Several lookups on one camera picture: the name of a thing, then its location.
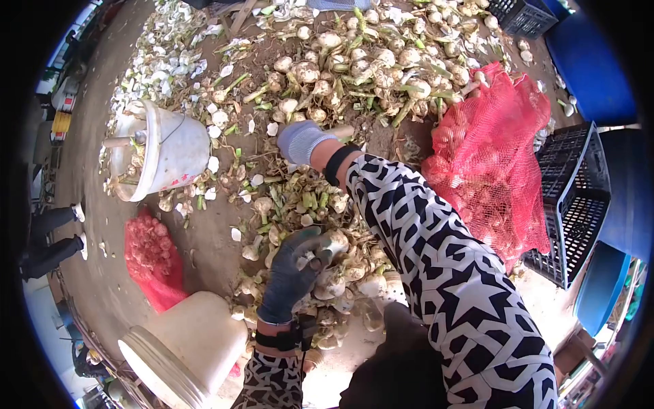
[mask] wrist strap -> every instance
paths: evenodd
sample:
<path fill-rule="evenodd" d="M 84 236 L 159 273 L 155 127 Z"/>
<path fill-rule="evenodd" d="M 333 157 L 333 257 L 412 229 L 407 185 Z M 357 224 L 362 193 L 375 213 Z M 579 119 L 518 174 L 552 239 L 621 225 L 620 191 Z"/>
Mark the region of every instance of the wrist strap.
<path fill-rule="evenodd" d="M 298 343 L 297 336 L 294 332 L 278 332 L 275 336 L 263 335 L 257 331 L 254 340 L 257 344 L 264 347 L 277 348 L 282 352 L 290 351 L 296 348 Z"/>
<path fill-rule="evenodd" d="M 338 172 L 338 168 L 341 167 L 341 164 L 345 160 L 348 155 L 352 152 L 357 152 L 360 151 L 359 147 L 356 145 L 345 145 L 344 147 L 341 147 L 338 151 L 334 152 L 332 157 L 327 161 L 327 166 L 325 166 L 324 170 L 322 171 L 323 174 L 325 175 L 325 179 L 329 182 L 330 185 L 332 186 L 338 186 L 340 185 L 338 179 L 336 179 L 336 172 Z"/>

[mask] dirt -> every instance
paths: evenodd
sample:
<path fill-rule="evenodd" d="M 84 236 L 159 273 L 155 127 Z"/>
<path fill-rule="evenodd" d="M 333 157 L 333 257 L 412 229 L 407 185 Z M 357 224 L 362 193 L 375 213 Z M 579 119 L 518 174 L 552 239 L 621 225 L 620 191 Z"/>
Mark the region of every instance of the dirt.
<path fill-rule="evenodd" d="M 253 216 L 249 204 L 237 200 L 234 204 L 228 202 L 231 187 L 228 192 L 221 191 L 215 201 L 207 204 L 206 211 L 193 213 L 188 229 L 183 228 L 181 216 L 177 212 L 164 213 L 158 209 L 157 195 L 148 196 L 141 203 L 121 202 L 118 198 L 107 197 L 102 191 L 103 176 L 98 174 L 97 155 L 104 138 L 106 122 L 109 119 L 109 100 L 116 86 L 114 80 L 121 77 L 128 67 L 128 62 L 138 36 L 143 29 L 143 22 L 154 10 L 152 1 L 128 1 L 104 31 L 99 46 L 89 63 L 89 73 L 80 86 L 80 94 L 76 102 L 70 130 L 63 147 L 61 167 L 57 179 L 57 206 L 67 206 L 70 203 L 84 200 L 86 207 L 86 222 L 69 224 L 55 232 L 57 239 L 71 237 L 73 234 L 86 232 L 89 245 L 89 257 L 85 262 L 81 256 L 75 255 L 62 262 L 65 284 L 75 299 L 82 317 L 97 334 L 99 340 L 116 360 L 123 357 L 118 348 L 117 340 L 130 327 L 143 324 L 155 313 L 150 307 L 138 286 L 129 278 L 122 257 L 124 248 L 124 223 L 136 216 L 141 206 L 147 205 L 153 213 L 161 213 L 164 222 L 177 245 L 184 260 L 184 288 L 192 293 L 195 291 L 212 291 L 221 296 L 231 294 L 232 283 L 238 271 L 244 269 L 253 274 L 263 267 L 264 254 L 260 262 L 252 263 L 241 256 L 242 245 L 232 241 L 230 226 L 237 225 L 239 218 L 249 220 Z M 321 13 L 314 28 L 321 31 L 320 21 L 331 13 Z M 252 26 L 249 18 L 244 27 L 249 27 L 241 35 L 247 37 L 256 35 L 260 30 Z M 225 37 L 219 40 L 205 39 L 201 46 L 203 58 L 207 58 L 208 67 L 204 74 L 219 71 L 222 60 L 213 51 L 226 42 Z M 513 61 L 517 68 L 526 71 L 534 80 L 543 79 L 547 83 L 547 94 L 552 101 L 552 110 L 557 120 L 557 127 L 581 122 L 578 116 L 565 118 L 562 109 L 556 104 L 557 91 L 554 87 L 553 70 L 543 40 L 531 42 L 534 59 L 538 63 L 526 67 L 517 54 L 517 47 L 511 49 Z M 224 80 L 237 78 L 246 70 L 252 74 L 239 88 L 241 95 L 254 91 L 265 80 L 265 65 L 272 66 L 278 56 L 294 54 L 298 43 L 289 40 L 285 43 L 272 42 L 266 39 L 258 44 L 255 53 L 250 58 L 237 64 L 232 75 Z M 262 154 L 262 138 L 255 135 L 245 135 L 247 123 L 252 115 L 257 129 L 255 134 L 265 135 L 267 114 L 252 111 L 251 106 L 240 107 L 238 117 L 240 132 L 227 137 L 227 144 L 240 147 L 243 157 L 250 158 L 264 166 L 265 156 Z M 347 113 L 342 123 L 352 124 L 361 132 L 368 152 L 385 158 L 404 158 L 406 144 L 412 141 L 421 148 L 418 158 L 410 158 L 419 164 L 421 158 L 431 153 L 430 130 L 434 127 L 431 119 L 425 118 L 423 123 L 411 122 L 410 115 L 394 135 L 391 127 L 383 127 L 379 121 L 358 113 Z M 220 170 L 226 171 L 233 161 L 230 149 L 219 149 L 214 153 L 220 159 Z M 251 174 L 261 173 L 262 168 L 255 168 Z M 246 237 L 251 240 L 253 234 Z M 98 248 L 98 243 L 105 242 L 109 257 L 105 258 Z M 194 265 L 191 266 L 190 251 L 194 252 Z M 370 333 L 361 327 L 359 319 L 352 324 L 351 334 L 342 348 L 326 351 L 326 363 L 320 371 L 310 375 L 305 381 L 305 401 L 317 407 L 335 406 L 338 393 L 347 385 L 351 372 L 365 358 L 369 357 L 376 345 L 383 339 L 381 332 Z M 221 391 L 222 406 L 229 406 L 242 385 L 241 378 L 229 379 Z"/>

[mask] mesh bag of garlic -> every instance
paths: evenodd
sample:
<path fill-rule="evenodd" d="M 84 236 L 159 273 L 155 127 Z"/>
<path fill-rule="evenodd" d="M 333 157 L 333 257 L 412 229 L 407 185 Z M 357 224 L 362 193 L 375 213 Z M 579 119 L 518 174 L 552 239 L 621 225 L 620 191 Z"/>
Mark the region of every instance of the mesh bag of garlic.
<path fill-rule="evenodd" d="M 499 63 L 472 71 L 484 72 L 489 86 L 447 111 L 422 174 L 510 267 L 527 250 L 549 252 L 532 144 L 550 105 L 533 80 L 512 80 Z"/>
<path fill-rule="evenodd" d="M 129 276 L 158 313 L 188 297 L 177 247 L 166 226 L 147 207 L 125 223 L 125 263 Z"/>

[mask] gloved hand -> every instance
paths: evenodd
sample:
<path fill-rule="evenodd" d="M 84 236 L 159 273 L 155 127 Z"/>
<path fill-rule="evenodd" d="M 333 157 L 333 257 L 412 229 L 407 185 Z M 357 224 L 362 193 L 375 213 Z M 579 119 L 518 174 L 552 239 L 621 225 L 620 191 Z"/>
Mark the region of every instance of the gloved hand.
<path fill-rule="evenodd" d="M 321 268 L 312 268 L 309 263 L 298 270 L 298 258 L 307 251 L 314 251 L 320 244 L 320 227 L 312 226 L 299 230 L 284 241 L 273 257 L 270 266 L 270 280 L 264 291 L 264 299 L 256 312 L 266 323 L 283 324 L 291 321 L 291 309 L 304 297 L 316 280 Z"/>
<path fill-rule="evenodd" d="M 282 156 L 292 164 L 311 165 L 313 148 L 327 139 L 337 139 L 337 137 L 320 130 L 312 120 L 303 120 L 284 128 L 277 138 L 277 146 Z"/>

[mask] black and white patterned sleeve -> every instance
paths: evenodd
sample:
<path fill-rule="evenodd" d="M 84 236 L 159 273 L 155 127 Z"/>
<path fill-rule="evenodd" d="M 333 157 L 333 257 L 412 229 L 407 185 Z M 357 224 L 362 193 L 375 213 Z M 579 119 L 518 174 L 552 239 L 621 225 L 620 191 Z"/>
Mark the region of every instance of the black and white patterned sleeve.
<path fill-rule="evenodd" d="M 450 408 L 554 409 L 551 351 L 493 250 L 402 163 L 359 156 L 347 190 L 443 355 Z"/>
<path fill-rule="evenodd" d="M 271 357 L 254 350 L 243 371 L 243 390 L 232 409 L 300 409 L 302 389 L 297 357 Z"/>

